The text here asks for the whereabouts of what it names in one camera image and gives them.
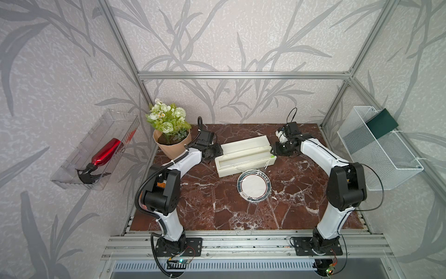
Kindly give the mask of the cream plastic wrap dispenser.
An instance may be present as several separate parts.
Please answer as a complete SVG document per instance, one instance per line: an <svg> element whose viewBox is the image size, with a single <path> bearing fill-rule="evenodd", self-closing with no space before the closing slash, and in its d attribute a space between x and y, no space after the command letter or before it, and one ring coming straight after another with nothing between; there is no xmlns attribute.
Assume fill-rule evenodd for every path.
<svg viewBox="0 0 446 279"><path fill-rule="evenodd" d="M215 158L220 178L265 168L276 161L267 136L254 137L221 145L223 155Z"/></svg>

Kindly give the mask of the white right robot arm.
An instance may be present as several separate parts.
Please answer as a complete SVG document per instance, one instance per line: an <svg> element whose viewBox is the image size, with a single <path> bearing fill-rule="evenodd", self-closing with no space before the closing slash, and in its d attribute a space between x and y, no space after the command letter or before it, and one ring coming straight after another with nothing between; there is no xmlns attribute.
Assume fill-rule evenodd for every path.
<svg viewBox="0 0 446 279"><path fill-rule="evenodd" d="M295 138L279 136L272 146L275 156L294 153L309 157L329 176L326 187L328 205L323 218L313 232L313 247L333 245L339 239L339 230L351 213L367 198L364 168L350 163L328 150L315 138L298 135Z"/></svg>

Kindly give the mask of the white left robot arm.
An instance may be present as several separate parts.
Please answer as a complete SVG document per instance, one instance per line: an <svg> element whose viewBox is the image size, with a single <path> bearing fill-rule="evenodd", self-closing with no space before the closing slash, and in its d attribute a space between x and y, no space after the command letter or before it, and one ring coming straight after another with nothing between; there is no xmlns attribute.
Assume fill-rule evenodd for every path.
<svg viewBox="0 0 446 279"><path fill-rule="evenodd" d="M185 242L184 227L177 213L181 179L202 161L213 160L222 154L223 149L218 143L195 144L168 163L149 169L147 178L137 189L134 205L137 211L156 219L165 241L175 245Z"/></svg>

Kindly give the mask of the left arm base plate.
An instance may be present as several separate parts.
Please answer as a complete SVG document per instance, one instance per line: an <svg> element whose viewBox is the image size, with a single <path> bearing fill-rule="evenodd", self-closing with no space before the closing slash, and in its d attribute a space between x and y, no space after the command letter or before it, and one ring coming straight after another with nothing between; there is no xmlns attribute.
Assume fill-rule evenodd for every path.
<svg viewBox="0 0 446 279"><path fill-rule="evenodd" d="M159 238L155 245L155 252L158 257L171 257L182 253L185 256L200 256L202 247L202 238L182 237L178 241L169 241L165 238Z"/></svg>

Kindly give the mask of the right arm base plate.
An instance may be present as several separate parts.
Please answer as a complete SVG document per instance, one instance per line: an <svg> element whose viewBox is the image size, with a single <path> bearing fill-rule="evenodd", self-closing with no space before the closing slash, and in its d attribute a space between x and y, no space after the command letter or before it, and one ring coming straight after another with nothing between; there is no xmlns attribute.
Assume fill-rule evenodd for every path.
<svg viewBox="0 0 446 279"><path fill-rule="evenodd" d="M316 237L291 237L290 244L297 256L342 256L339 237L334 239L318 239Z"/></svg>

